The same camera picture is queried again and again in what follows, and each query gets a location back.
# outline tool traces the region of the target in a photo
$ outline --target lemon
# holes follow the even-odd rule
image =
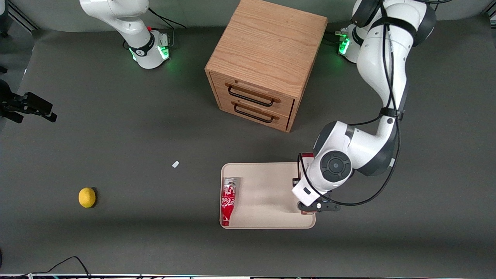
[[[83,188],[79,191],[79,204],[81,204],[84,208],[90,208],[95,204],[96,194],[95,191],[91,188]]]

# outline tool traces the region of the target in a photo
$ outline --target green led light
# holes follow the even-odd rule
[[[339,53],[345,54],[346,51],[348,50],[348,46],[350,45],[350,39],[346,38],[344,41],[341,42],[339,45]]]
[[[157,49],[160,52],[160,55],[162,56],[162,58],[164,60],[169,58],[169,48],[168,47],[157,46]]]
[[[134,61],[136,61],[136,57],[134,56],[134,53],[132,52],[131,48],[129,48],[129,51],[131,52],[132,59],[133,59]]]

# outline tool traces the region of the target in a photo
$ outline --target wooden drawer cabinet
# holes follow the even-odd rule
[[[327,18],[241,0],[205,71],[219,108],[289,132]]]

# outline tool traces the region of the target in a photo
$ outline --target tray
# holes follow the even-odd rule
[[[239,177],[236,201],[225,229],[309,229],[315,214],[302,215],[298,199],[291,192],[297,164],[229,163],[221,171],[221,198],[224,177]],[[222,214],[219,206],[219,223]]]

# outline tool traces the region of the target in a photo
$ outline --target red can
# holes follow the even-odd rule
[[[222,225],[229,226],[229,219],[234,210],[234,201],[236,200],[236,186],[238,179],[235,177],[224,178],[224,186],[222,188],[221,212]]]

